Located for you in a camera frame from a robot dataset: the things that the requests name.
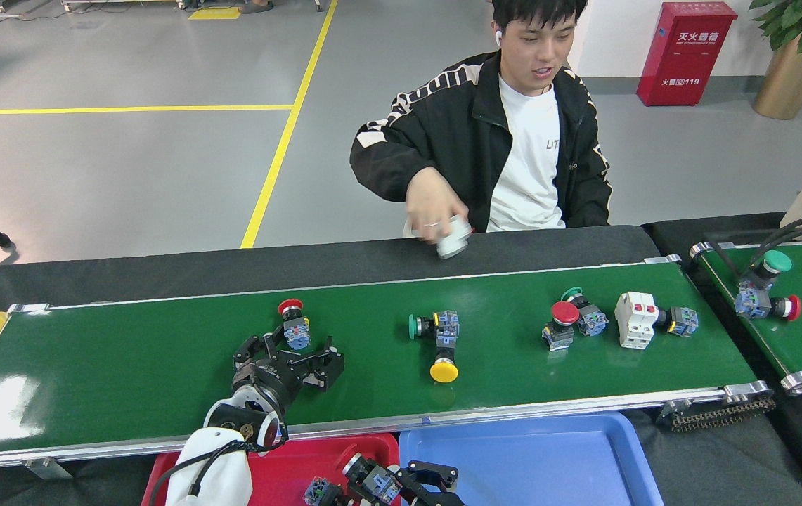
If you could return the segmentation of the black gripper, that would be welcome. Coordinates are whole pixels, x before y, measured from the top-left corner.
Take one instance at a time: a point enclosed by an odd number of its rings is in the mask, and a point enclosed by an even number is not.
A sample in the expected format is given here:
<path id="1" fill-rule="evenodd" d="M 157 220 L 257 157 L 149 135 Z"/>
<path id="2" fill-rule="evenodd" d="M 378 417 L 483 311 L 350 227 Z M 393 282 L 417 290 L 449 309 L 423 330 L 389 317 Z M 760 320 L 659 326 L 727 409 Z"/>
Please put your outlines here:
<path id="1" fill-rule="evenodd" d="M 235 374 L 231 381 L 231 403 L 234 406 L 263 413 L 278 411 L 283 415 L 297 399 L 302 384 L 327 391 L 344 372 L 345 356 L 334 346 L 333 336 L 327 336 L 321 350 L 288 352 L 288 358 L 282 358 L 278 349 L 283 340 L 284 330 L 252 335 L 233 354 Z M 455 493 L 458 478 L 456 467 L 420 460 L 411 460 L 407 467 L 397 471 L 403 496 Z M 347 492 L 336 497 L 336 504 L 401 505 L 401 497 L 382 502 Z"/>

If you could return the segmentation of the person's right hand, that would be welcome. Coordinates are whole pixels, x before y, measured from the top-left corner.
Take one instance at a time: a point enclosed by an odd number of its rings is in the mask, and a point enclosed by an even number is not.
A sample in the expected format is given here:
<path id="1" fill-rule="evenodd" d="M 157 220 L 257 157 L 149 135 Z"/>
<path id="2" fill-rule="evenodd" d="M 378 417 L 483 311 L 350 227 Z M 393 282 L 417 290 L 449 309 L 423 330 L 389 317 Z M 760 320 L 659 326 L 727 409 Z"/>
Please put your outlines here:
<path id="1" fill-rule="evenodd" d="M 410 180 L 405 209 L 411 231 L 433 245 L 450 234 L 452 218 L 468 220 L 468 208 L 435 167 L 423 167 Z"/>

